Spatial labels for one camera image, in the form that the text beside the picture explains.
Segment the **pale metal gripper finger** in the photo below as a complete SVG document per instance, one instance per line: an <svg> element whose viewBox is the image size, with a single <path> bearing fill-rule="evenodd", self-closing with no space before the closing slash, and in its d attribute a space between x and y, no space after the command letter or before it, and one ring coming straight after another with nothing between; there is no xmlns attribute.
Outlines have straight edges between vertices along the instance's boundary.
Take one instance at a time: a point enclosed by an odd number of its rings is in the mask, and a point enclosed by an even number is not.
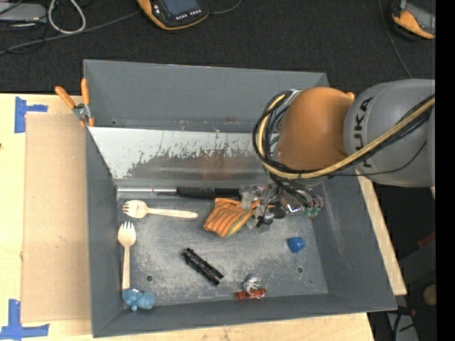
<svg viewBox="0 0 455 341"><path fill-rule="evenodd" d="M240 188L241 208L251 209L264 203L265 187L261 185L251 185Z"/></svg>
<svg viewBox="0 0 455 341"><path fill-rule="evenodd" d="M255 209L255 230L258 233L264 233L269 230L273 223L274 214L266 205L258 205Z"/></svg>

